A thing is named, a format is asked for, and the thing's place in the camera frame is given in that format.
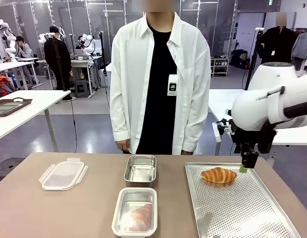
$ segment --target perforated baking tray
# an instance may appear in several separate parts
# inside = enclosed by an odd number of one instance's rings
[[[237,173],[229,184],[205,181],[201,172],[222,167]],[[200,238],[300,238],[254,170],[240,164],[186,163],[185,170]]]

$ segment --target plastic lid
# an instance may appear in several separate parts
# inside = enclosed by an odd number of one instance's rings
[[[87,168],[79,158],[68,158],[51,165],[39,181],[44,190],[68,190],[83,179]]]

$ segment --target stainless steel container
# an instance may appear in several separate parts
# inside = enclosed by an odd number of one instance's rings
[[[154,187],[157,176],[157,162],[152,155],[132,155],[124,172],[128,187]]]
[[[144,238],[158,227],[157,192],[152,188],[128,187],[120,191],[112,230],[122,238]]]

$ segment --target desk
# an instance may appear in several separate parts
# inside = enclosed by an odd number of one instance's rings
[[[18,74],[16,72],[17,71],[16,69],[18,69],[20,74],[21,74],[21,78],[22,78],[22,81],[23,81],[24,89],[28,90],[28,86],[27,86],[26,81],[25,81],[24,72],[23,72],[22,67],[25,66],[25,65],[29,65],[29,64],[31,64],[31,62],[0,63],[0,72],[4,71],[5,74],[6,74],[6,77],[8,77],[8,70],[11,69],[13,74],[17,78],[16,84],[17,84],[18,88],[21,88],[21,85],[20,85],[20,82],[19,82],[19,79],[18,79]]]
[[[30,105],[27,105],[6,117],[0,118],[0,139],[12,132],[13,130],[17,129],[19,126],[25,124],[27,121],[38,115],[40,112],[44,111],[54,151],[58,152],[59,149],[54,135],[54,129],[50,118],[49,107],[68,94],[70,94],[70,91],[17,91],[0,98],[0,100],[13,99],[17,97],[24,99],[33,99]]]
[[[95,76],[94,73],[93,73],[93,77],[91,77],[88,69],[93,67],[94,60],[96,60],[98,58],[100,58],[100,57],[94,57],[93,59],[82,59],[82,60],[72,59],[71,60],[72,68],[87,68],[88,84],[89,84],[89,90],[90,90],[90,95],[89,95],[88,99],[91,98],[95,94],[95,91],[93,90],[93,87],[92,87],[92,83],[94,84],[95,88],[98,88],[97,76]],[[49,74],[49,77],[50,77],[51,88],[53,90],[53,83],[52,83],[52,80],[51,80],[51,74],[50,74],[50,71],[49,71],[49,65],[47,64],[45,59],[38,60],[37,62],[38,63],[45,63],[46,64],[47,70],[48,70],[48,74]]]
[[[69,157],[88,165],[81,183],[67,191],[42,190],[39,178]],[[111,229],[129,155],[36,153],[0,182],[0,238],[116,238]],[[157,156],[158,229],[153,238],[198,238],[184,164],[240,163],[240,157]],[[301,238],[307,210],[263,160],[255,168]]]
[[[209,90],[208,106],[217,121],[232,119],[231,116],[226,114],[226,110],[232,109],[234,100],[242,92],[242,89]],[[215,155],[219,155],[220,144],[220,142],[217,142]],[[272,145],[307,145],[307,126],[277,130]]]
[[[18,61],[22,61],[22,62],[30,62],[30,61],[34,61],[34,60],[38,60],[39,58],[17,58]],[[33,75],[34,75],[34,79],[36,82],[36,85],[33,86],[33,88],[39,87],[42,85],[42,83],[40,84],[38,77],[36,76],[36,72],[34,70],[34,66],[33,66],[33,62],[31,63],[32,66],[32,71],[33,71]]]

